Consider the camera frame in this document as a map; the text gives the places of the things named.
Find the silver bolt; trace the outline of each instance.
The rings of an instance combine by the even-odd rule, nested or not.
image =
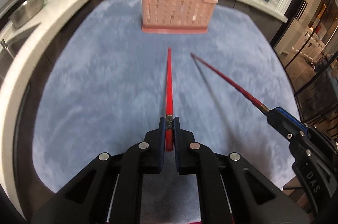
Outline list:
[[[109,154],[108,153],[100,153],[100,155],[99,155],[99,159],[101,160],[101,161],[105,161],[105,160],[107,160],[109,158]]]
[[[189,147],[193,150],[198,150],[201,147],[201,145],[199,143],[193,142],[190,143]]]
[[[231,153],[230,159],[233,160],[233,161],[238,161],[238,160],[241,159],[241,156],[239,155],[239,153]]]
[[[144,149],[147,149],[149,147],[149,144],[147,142],[141,142],[139,144],[139,148],[144,150]]]

